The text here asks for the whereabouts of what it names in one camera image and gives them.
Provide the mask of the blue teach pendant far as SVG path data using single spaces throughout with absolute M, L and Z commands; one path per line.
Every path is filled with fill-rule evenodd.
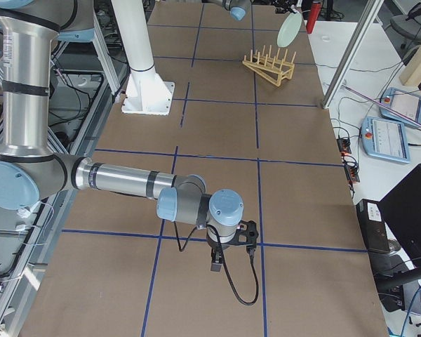
M 380 102 L 389 106 L 413 122 L 421 123 L 421 96 L 390 87 L 382 95 Z

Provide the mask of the blue tape line crosswise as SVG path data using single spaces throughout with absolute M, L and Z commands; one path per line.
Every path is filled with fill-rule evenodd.
M 252 47 L 255 48 L 255 30 L 254 30 L 254 5 L 251 4 L 251 33 L 252 33 Z M 253 92 L 254 92 L 254 106 L 255 106 L 255 143 L 256 149 L 260 149 L 260 136 L 259 136 L 259 114 L 258 114 L 258 99 L 257 99 L 257 81 L 256 74 L 253 75 Z M 267 321 L 267 289 L 266 289 L 266 275 L 265 275 L 265 245 L 264 245 L 264 227 L 263 227 L 263 209 L 262 209 L 262 179 L 260 172 L 260 158 L 256 158 L 257 175 L 258 175 L 258 206 L 259 206 L 259 220 L 260 220 L 260 267 L 262 278 L 262 314 L 263 314 L 263 331 L 264 336 L 268 334 L 268 321 Z

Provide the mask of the light green ceramic plate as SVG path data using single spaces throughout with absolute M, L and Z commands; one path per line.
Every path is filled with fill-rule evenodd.
M 276 44 L 279 48 L 289 46 L 300 31 L 302 24 L 302 14 L 300 12 L 290 13 L 284 20 L 277 35 Z

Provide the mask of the black equipment box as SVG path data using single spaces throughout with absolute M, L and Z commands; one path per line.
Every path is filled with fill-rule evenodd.
M 356 214 L 368 252 L 392 254 L 401 249 L 396 240 L 388 238 L 377 201 L 362 199 L 356 205 Z

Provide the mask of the blue teach pendant near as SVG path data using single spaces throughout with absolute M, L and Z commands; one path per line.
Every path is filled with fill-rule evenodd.
M 406 127 L 399 121 L 366 117 L 361 126 L 361 139 L 366 154 L 371 157 L 410 163 Z

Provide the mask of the wooden dish rack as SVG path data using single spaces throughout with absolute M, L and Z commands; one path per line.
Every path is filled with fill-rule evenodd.
M 265 45 L 261 50 L 250 50 L 245 55 L 242 64 L 254 73 L 273 84 L 280 87 L 283 80 L 291 80 L 295 70 L 294 52 L 288 59 L 288 49 L 278 47 L 276 53 L 272 53 L 272 46 Z

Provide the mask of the blue front tape line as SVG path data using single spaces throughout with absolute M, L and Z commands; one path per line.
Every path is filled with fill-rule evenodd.
M 199 40 L 199 33 L 200 33 L 200 29 L 201 29 L 203 11 L 204 11 L 204 5 L 201 6 L 201 13 L 200 13 L 200 17 L 199 17 L 199 25 L 198 25 L 198 30 L 197 30 L 197 33 L 196 33 L 196 39 L 195 39 L 195 42 L 194 42 L 194 52 L 193 52 L 193 55 L 192 55 L 191 67 L 194 66 L 194 58 L 195 58 L 195 55 L 196 55 L 196 48 L 197 48 L 197 44 L 198 44 L 198 40 Z M 181 114 L 181 118 L 180 118 L 180 128 L 182 128 L 183 123 L 184 123 L 185 110 L 186 110 L 186 106 L 187 106 L 187 102 L 188 102 L 188 96 L 189 96 L 189 88 L 190 88 L 190 82 L 188 81 L 185 99 L 183 100 L 184 102 L 183 102 L 182 114 Z M 173 188 L 170 187 L 166 194 L 167 194 L 167 197 L 163 198 L 162 201 L 161 201 L 161 207 L 160 207 L 161 214 L 172 216 L 173 215 L 173 206 L 178 205 L 178 203 L 175 203 L 175 204 L 173 203 Z M 153 268 L 152 268 L 152 276 L 151 276 L 151 279 L 150 279 L 149 292 L 148 292 L 148 295 L 147 295 L 147 302 L 146 302 L 146 306 L 145 306 L 145 314 L 144 314 L 144 319 L 143 319 L 142 328 L 141 328 L 141 332 L 140 332 L 140 335 L 142 337 L 146 336 L 150 305 L 151 305 L 151 302 L 152 302 L 152 294 L 153 294 L 154 284 L 155 284 L 155 279 L 156 279 L 156 271 L 157 271 L 157 267 L 158 267 L 158 264 L 159 264 L 159 256 L 160 256 L 160 251 L 161 251 L 161 243 L 162 243 L 162 240 L 163 240 L 163 231 L 164 231 L 165 223 L 166 223 L 166 220 L 164 218 L 162 218 L 161 228 L 159 230 L 159 235 L 157 237 L 156 253 L 155 253 L 155 257 L 154 257 L 154 264 L 153 264 Z

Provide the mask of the blue teach pendant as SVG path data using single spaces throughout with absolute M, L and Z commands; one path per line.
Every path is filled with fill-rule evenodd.
M 399 121 L 366 117 L 361 126 L 361 139 L 366 154 L 371 157 L 410 163 L 406 127 Z
M 421 123 L 421 96 L 390 87 L 382 95 L 380 102 L 389 106 L 413 122 Z

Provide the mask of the blue centre tape line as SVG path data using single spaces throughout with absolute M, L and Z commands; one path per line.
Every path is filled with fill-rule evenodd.
M 226 160 L 226 161 L 249 161 L 259 163 L 270 163 L 270 164 L 294 164 L 302 166 L 323 166 L 323 167 L 342 167 L 342 164 L 325 164 L 325 163 L 314 163 L 305 161 L 287 161 L 280 159 L 260 159 L 260 158 L 246 158 L 246 157 L 224 157 L 224 156 L 212 156 L 212 155 L 200 155 L 200 154 L 180 154 L 179 152 L 148 152 L 148 151 L 130 151 L 130 150 L 113 150 L 113 149 L 95 149 L 95 152 L 108 152 L 108 153 L 119 153 L 119 154 L 144 154 L 152 156 L 162 157 L 176 157 L 176 158 L 195 158 L 195 159 L 214 159 L 214 160 Z

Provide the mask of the black power strip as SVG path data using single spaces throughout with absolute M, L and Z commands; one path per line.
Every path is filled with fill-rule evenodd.
M 349 137 L 338 137 L 337 138 L 338 149 L 341 155 L 351 154 L 351 140 Z
M 351 183 L 359 183 L 359 165 L 356 162 L 346 161 L 344 163 L 347 180 Z

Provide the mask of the aluminium frame rail structure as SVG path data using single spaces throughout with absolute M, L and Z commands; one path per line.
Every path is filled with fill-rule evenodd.
M 111 95 L 115 94 L 117 92 L 118 86 L 120 85 L 119 77 L 116 74 L 112 58 L 108 55 L 108 48 L 100 27 L 100 22 L 95 13 L 93 14 L 93 22 L 94 37 L 91 40 L 91 43 L 93 44 L 98 60 L 100 61 L 102 71 L 92 72 L 92 70 L 65 70 L 63 72 L 66 78 L 67 74 L 72 72 L 72 74 L 78 75 L 96 75 L 99 76 L 101 80 L 98 90 L 95 91 L 93 97 L 91 95 L 92 98 L 91 103 L 89 104 L 89 112 L 84 116 L 81 127 L 78 127 L 78 129 L 76 130 L 76 140 L 73 143 L 71 143 L 72 145 L 70 147 L 71 154 L 76 154 L 80 150 L 80 145 L 82 144 L 82 142 L 85 141 L 84 139 L 86 137 L 86 131 L 88 127 L 92 124 L 93 118 L 95 118 L 98 113 L 98 103 L 100 102 L 102 97 L 104 97 L 106 93 L 109 93 Z M 68 44 L 68 41 L 61 41 L 58 49 L 52 55 L 52 60 L 59 60 L 60 56 L 67 48 Z M 0 58 L 0 85 L 4 77 L 3 68 L 3 62 Z M 55 137 L 55 133 L 50 127 L 48 127 L 48 146 L 51 150 L 57 153 L 67 153 L 68 150 L 66 150 L 66 148 L 61 144 L 60 140 L 57 137 Z M 5 308 L 5 306 L 7 306 L 8 304 L 4 303 L 5 299 L 5 297 L 2 297 L 0 299 L 0 323 L 2 319 L 7 315 L 7 309 Z

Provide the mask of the black power strip right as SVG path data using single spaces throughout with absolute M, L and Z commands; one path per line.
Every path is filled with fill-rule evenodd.
M 344 163 L 347 180 L 351 183 L 359 183 L 359 165 L 356 162 L 346 161 Z

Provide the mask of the aluminium frame post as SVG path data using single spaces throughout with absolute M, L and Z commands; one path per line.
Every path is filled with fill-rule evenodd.
M 368 28 L 373 23 L 383 3 L 384 0 L 369 0 L 367 2 L 359 22 L 354 29 L 353 35 L 347 44 L 338 68 L 335 71 L 334 76 L 329 84 L 328 90 L 326 91 L 326 94 L 322 100 L 322 108 L 329 108 L 333 98 L 335 97 L 335 94 L 342 86 L 342 82 L 351 66 L 354 56 L 356 55 L 362 41 L 365 38 Z

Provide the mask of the black monitor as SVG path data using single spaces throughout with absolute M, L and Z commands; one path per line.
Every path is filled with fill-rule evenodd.
M 421 256 L 421 164 L 378 204 L 381 216 L 411 258 Z

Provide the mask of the blue tape line near rack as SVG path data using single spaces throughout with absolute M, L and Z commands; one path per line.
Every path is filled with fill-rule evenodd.
M 188 58 L 180 56 L 154 56 L 154 59 L 172 59 L 172 60 L 188 60 L 188 61 L 219 61 L 219 62 L 241 62 L 243 58 L 226 59 L 226 58 Z M 317 65 L 315 62 L 296 62 L 296 65 Z

